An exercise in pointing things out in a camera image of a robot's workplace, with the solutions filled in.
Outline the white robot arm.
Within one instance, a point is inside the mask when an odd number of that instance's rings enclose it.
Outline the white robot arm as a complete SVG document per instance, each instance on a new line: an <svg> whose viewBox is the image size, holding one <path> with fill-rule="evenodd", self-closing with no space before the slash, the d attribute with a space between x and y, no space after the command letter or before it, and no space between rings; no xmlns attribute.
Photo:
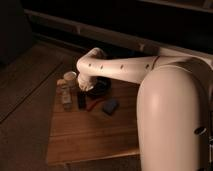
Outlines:
<svg viewBox="0 0 213 171"><path fill-rule="evenodd" d="M77 61L79 87L98 76L136 83L142 171L208 171L213 59L149 56L106 60L99 48Z"/></svg>

